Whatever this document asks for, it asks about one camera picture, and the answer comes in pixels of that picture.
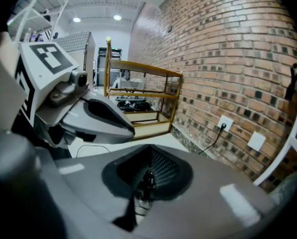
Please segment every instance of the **ceiling light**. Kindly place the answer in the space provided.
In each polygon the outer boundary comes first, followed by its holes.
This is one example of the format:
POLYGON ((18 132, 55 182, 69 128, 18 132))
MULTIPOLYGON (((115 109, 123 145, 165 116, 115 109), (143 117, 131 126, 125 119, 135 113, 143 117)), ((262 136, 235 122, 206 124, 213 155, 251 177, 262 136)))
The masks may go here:
POLYGON ((115 20, 121 20, 121 16, 120 15, 114 15, 114 17, 113 17, 115 20))

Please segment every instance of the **brick wall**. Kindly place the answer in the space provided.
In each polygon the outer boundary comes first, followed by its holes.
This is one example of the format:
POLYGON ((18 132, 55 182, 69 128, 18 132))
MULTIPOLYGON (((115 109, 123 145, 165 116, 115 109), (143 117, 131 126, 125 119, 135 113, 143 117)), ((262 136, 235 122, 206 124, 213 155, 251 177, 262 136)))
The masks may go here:
MULTIPOLYGON (((216 138, 220 116, 232 118, 230 132, 210 152, 251 179, 284 145, 296 117, 296 105, 283 97, 297 63, 297 29, 280 0, 146 4, 133 28, 129 60, 183 71, 174 125, 201 149, 216 138), (259 152, 247 147, 254 131, 267 138, 259 152)), ((162 80, 147 75, 146 88, 163 89, 162 80)), ((173 80, 168 90, 176 91, 173 80)), ((261 186, 269 191, 294 170, 297 154, 291 151, 261 186)))

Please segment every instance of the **wall plate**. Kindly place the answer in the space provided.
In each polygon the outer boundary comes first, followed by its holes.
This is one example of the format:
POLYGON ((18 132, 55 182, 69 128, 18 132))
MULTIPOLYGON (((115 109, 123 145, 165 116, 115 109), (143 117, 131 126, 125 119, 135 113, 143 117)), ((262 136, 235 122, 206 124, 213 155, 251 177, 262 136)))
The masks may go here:
POLYGON ((219 120, 219 123, 217 124, 217 126, 220 128, 222 126, 222 124, 225 123, 226 127, 224 128, 224 131, 228 132, 230 127, 232 126, 233 122, 234 121, 231 118, 222 115, 220 117, 220 120, 219 120))
POLYGON ((253 148, 255 151, 259 151, 260 148, 263 146, 265 140, 266 140, 266 137, 264 137, 263 135, 255 131, 252 137, 250 138, 249 142, 247 143, 247 145, 253 148))

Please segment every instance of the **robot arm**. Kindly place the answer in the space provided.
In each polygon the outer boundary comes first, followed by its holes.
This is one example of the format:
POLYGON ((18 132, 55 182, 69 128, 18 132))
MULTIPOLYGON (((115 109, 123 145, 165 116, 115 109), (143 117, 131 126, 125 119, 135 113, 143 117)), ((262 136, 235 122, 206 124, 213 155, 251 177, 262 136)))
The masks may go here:
POLYGON ((89 89, 87 73, 57 43, 22 44, 15 79, 26 92, 23 115, 52 147, 67 148, 75 137, 97 143, 134 137, 128 118, 89 89))

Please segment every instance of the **wooden frame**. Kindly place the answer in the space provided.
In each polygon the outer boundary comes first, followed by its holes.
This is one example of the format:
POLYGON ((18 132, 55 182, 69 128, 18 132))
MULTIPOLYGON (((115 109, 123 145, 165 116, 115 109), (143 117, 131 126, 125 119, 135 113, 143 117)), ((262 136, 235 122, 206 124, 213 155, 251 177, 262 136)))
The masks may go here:
POLYGON ((104 71, 104 96, 109 98, 110 96, 137 96, 137 97, 156 97, 162 98, 161 107, 159 111, 147 111, 147 112, 125 112, 124 114, 132 122, 135 129, 134 140, 154 137, 170 132, 171 125, 173 123, 175 112, 177 108, 178 98, 181 90, 182 77, 180 73, 169 71, 166 69, 144 65, 140 63, 115 60, 112 59, 111 51, 111 39, 107 37, 107 54, 104 71), (110 89, 110 69, 123 69, 135 72, 141 72, 144 74, 153 74, 166 77, 165 87, 163 91, 151 91, 151 90, 133 90, 133 89, 110 89), (178 77, 178 88, 176 94, 170 94, 166 92, 167 82, 169 77, 178 77), (167 118, 162 114, 164 105, 164 99, 173 99, 174 107, 171 113, 171 117, 167 118))

